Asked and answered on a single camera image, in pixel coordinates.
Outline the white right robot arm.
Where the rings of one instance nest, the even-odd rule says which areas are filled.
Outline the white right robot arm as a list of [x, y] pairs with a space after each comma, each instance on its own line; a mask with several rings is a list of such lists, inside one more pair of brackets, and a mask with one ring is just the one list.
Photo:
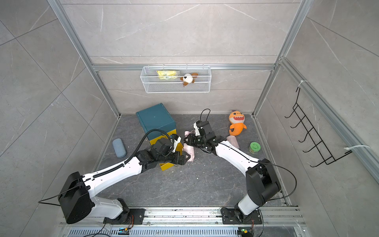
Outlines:
[[199, 120], [193, 127], [194, 133], [185, 137], [185, 144], [223, 158], [244, 174], [247, 194], [235, 206], [235, 215], [240, 220], [281, 191], [281, 184], [269, 160], [256, 159], [242, 152], [225, 137], [217, 136], [208, 121]]

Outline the pink umbrella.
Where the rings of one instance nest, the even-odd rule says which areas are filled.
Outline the pink umbrella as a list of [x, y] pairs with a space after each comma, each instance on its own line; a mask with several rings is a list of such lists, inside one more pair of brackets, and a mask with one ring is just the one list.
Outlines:
[[238, 141], [237, 141], [235, 136], [233, 136], [233, 135], [228, 136], [227, 141], [229, 141], [237, 149], [240, 149]]
[[[194, 130], [192, 131], [185, 131], [184, 135], [185, 137], [188, 136], [190, 133], [195, 133]], [[187, 144], [184, 143], [183, 145], [183, 151], [186, 152], [188, 155], [190, 155], [190, 159], [188, 160], [189, 162], [193, 162], [194, 161], [194, 147], [192, 146], [189, 146]]]

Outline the teal drawer cabinet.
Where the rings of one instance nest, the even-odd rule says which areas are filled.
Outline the teal drawer cabinet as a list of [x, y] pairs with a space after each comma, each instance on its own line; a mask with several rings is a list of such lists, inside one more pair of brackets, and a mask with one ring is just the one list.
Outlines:
[[138, 111], [136, 116], [145, 133], [152, 129], [162, 130], [168, 135], [177, 133], [176, 122], [162, 103]]

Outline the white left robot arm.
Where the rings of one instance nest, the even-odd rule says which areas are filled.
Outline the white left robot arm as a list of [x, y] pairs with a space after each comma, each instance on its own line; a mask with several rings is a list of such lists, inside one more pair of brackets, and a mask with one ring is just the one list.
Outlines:
[[132, 220], [130, 209], [122, 198], [106, 199], [98, 194], [126, 178], [154, 169], [160, 163], [185, 165], [190, 155], [174, 150], [179, 143], [179, 140], [162, 138], [148, 149], [137, 151], [125, 161], [103, 170], [69, 175], [58, 196], [67, 224], [78, 223], [87, 217], [102, 217], [111, 224], [125, 224]]

